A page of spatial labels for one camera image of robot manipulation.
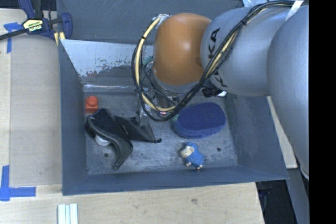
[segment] small toy figure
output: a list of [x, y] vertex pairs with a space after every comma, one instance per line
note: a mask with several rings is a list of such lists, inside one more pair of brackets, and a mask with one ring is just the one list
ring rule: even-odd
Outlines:
[[185, 159], [186, 166], [193, 166], [196, 169], [201, 169], [204, 163], [204, 155], [201, 154], [195, 143], [187, 142], [185, 143], [184, 149], [180, 152], [181, 157]]

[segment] yellow cable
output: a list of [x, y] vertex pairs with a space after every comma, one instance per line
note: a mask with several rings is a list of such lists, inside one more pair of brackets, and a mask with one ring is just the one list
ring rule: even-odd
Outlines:
[[[150, 26], [147, 28], [147, 30], [145, 31], [145, 33], [143, 34], [143, 36], [141, 37], [139, 44], [138, 44], [138, 50], [135, 54], [135, 80], [137, 82], [138, 85], [140, 85], [140, 73], [139, 73], [139, 62], [140, 62], [140, 57], [141, 57], [141, 50], [142, 50], [142, 46], [143, 43], [146, 39], [146, 37], [148, 36], [148, 34], [152, 31], [152, 29], [154, 28], [154, 26], [161, 20], [161, 17], [156, 18], [151, 24]], [[145, 101], [145, 103], [147, 105], [150, 106], [151, 109], [160, 111], [160, 112], [169, 112], [171, 110], [175, 109], [175, 106], [171, 106], [170, 108], [158, 108], [156, 107], [145, 95], [144, 93], [142, 94], [142, 98]]]

